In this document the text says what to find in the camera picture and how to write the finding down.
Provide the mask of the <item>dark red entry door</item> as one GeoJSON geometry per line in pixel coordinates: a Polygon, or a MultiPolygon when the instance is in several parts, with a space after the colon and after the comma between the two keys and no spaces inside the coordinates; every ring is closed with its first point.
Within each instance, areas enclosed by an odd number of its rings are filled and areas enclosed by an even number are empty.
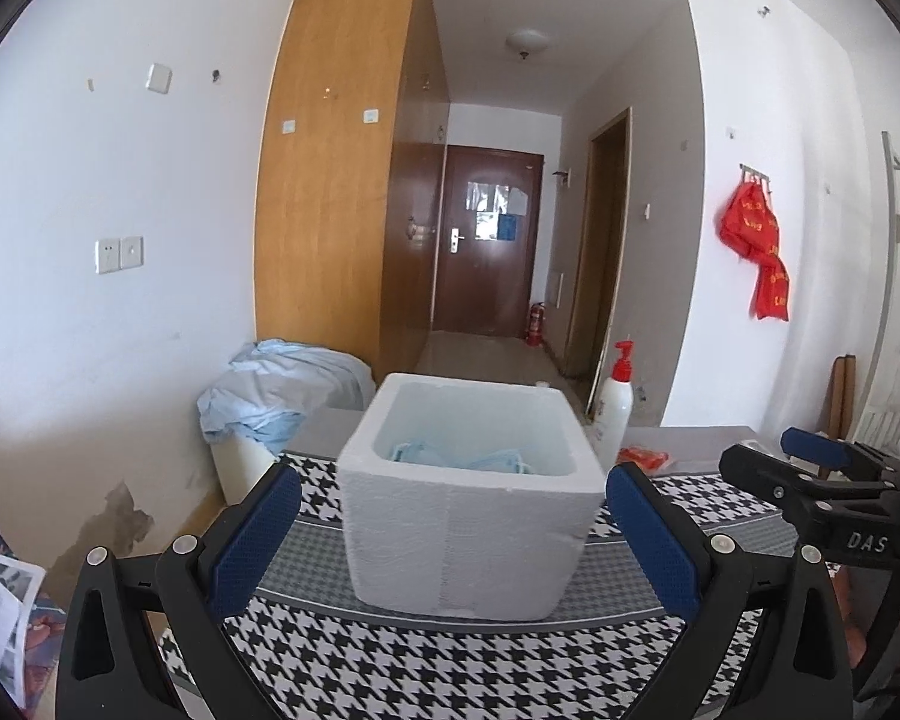
{"type": "Polygon", "coordinates": [[[518,338],[532,297],[543,158],[448,148],[432,328],[518,338]]]}

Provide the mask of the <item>wooden planks against wall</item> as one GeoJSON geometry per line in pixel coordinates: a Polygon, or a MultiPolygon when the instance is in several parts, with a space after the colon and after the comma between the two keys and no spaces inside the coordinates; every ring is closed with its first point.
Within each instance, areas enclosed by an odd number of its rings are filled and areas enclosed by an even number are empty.
{"type": "Polygon", "coordinates": [[[827,435],[831,439],[845,439],[854,419],[855,383],[857,383],[857,358],[843,355],[834,359],[829,388],[827,411],[827,435]]]}

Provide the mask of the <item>wooden wardrobe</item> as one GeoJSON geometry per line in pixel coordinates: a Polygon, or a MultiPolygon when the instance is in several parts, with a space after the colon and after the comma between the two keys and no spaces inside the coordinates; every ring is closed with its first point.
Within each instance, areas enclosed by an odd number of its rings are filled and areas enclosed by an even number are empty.
{"type": "Polygon", "coordinates": [[[256,183],[258,337],[349,353],[377,380],[414,369],[449,104],[432,0],[294,0],[256,183]]]}

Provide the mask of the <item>white pump bottle red cap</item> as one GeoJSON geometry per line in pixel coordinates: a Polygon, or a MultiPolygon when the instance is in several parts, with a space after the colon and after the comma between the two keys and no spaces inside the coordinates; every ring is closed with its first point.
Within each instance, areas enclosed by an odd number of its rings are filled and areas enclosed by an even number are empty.
{"type": "Polygon", "coordinates": [[[624,433],[628,429],[634,394],[632,393],[632,340],[616,343],[619,351],[610,375],[601,385],[593,420],[593,445],[600,465],[609,470],[616,463],[622,447],[624,433]]]}

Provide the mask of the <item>white styrofoam box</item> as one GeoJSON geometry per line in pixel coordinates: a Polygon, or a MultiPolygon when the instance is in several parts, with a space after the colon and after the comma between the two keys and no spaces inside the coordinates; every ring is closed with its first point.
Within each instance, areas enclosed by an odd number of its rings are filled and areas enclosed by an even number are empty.
{"type": "Polygon", "coordinates": [[[548,617],[582,559],[605,473],[562,392],[391,374],[336,463],[357,598],[419,616],[548,617]],[[537,475],[465,472],[386,458],[395,440],[460,454],[517,449],[537,475]]]}

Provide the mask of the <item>light blue crumpled sheet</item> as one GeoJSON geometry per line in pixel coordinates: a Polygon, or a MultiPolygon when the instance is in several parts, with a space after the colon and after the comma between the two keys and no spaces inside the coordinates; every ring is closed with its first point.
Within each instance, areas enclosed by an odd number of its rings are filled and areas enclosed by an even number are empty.
{"type": "Polygon", "coordinates": [[[196,410],[209,445],[238,436],[279,455],[313,413],[364,411],[374,395],[372,369],[356,356],[272,338],[245,344],[196,410]]]}

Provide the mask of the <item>side doorway frame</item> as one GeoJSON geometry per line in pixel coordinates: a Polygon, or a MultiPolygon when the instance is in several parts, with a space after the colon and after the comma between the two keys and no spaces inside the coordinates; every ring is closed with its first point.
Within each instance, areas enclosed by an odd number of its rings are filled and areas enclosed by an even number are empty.
{"type": "Polygon", "coordinates": [[[590,138],[574,302],[564,355],[571,379],[592,380],[616,299],[629,200],[631,111],[590,138]]]}

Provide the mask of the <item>houndstooth table runner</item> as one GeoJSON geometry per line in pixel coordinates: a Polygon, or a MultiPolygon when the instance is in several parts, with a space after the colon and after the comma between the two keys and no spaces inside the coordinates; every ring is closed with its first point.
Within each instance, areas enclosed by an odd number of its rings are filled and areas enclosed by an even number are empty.
{"type": "Polygon", "coordinates": [[[685,628],[606,511],[554,611],[536,621],[364,603],[336,463],[286,460],[301,477],[301,510],[245,611],[222,624],[284,717],[619,718],[685,628]]]}

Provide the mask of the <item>red fire extinguisher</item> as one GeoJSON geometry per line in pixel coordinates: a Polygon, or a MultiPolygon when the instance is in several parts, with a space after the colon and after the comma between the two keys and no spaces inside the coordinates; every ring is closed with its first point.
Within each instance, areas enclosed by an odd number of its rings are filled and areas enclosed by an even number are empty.
{"type": "Polygon", "coordinates": [[[525,343],[528,346],[539,346],[543,343],[544,319],[546,319],[546,305],[543,302],[530,305],[525,332],[525,343]]]}

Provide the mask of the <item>metal bunk bed frame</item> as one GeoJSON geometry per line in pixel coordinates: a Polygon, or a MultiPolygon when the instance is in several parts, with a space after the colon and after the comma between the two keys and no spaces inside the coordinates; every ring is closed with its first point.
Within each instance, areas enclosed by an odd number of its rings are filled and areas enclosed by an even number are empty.
{"type": "Polygon", "coordinates": [[[852,436],[878,449],[900,450],[900,157],[881,134],[886,169],[886,263],[877,338],[863,379],[852,436]]]}

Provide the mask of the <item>white wall socket pair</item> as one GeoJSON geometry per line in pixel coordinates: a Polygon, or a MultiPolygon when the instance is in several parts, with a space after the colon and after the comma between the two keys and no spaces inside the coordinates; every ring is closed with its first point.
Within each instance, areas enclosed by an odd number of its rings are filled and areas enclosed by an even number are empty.
{"type": "Polygon", "coordinates": [[[144,239],[141,236],[98,239],[94,244],[95,273],[107,275],[144,265],[144,239]]]}

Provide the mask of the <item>red snack packet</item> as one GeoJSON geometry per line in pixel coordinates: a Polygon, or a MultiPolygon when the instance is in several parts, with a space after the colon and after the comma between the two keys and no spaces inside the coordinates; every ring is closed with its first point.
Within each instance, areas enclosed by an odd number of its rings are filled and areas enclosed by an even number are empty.
{"type": "Polygon", "coordinates": [[[635,463],[642,472],[647,475],[655,475],[670,463],[671,458],[667,452],[658,452],[658,450],[639,447],[639,445],[629,445],[629,447],[622,447],[619,450],[616,461],[617,463],[635,463]]]}

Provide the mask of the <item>white wall switch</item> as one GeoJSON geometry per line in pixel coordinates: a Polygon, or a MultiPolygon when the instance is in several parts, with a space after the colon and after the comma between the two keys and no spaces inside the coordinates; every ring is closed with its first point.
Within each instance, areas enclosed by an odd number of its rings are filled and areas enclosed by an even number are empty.
{"type": "Polygon", "coordinates": [[[146,78],[146,89],[157,94],[167,94],[172,84],[173,71],[164,64],[154,62],[148,71],[146,78]]]}

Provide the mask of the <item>ceiling lamp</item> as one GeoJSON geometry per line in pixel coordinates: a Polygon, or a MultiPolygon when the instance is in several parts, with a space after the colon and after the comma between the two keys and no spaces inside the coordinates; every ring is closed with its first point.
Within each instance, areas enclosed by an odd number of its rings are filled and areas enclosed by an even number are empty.
{"type": "Polygon", "coordinates": [[[505,36],[505,47],[515,54],[522,62],[543,54],[551,47],[553,39],[546,32],[535,28],[514,29],[505,36]]]}

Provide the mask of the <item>blue surgical mask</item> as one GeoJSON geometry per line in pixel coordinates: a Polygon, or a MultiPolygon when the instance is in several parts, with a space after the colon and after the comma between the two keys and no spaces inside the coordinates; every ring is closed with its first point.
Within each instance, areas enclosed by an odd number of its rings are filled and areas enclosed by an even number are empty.
{"type": "Polygon", "coordinates": [[[502,449],[484,454],[460,454],[441,449],[425,440],[395,440],[386,446],[386,458],[403,465],[450,468],[465,472],[505,473],[506,475],[537,475],[533,463],[520,450],[502,449]]]}

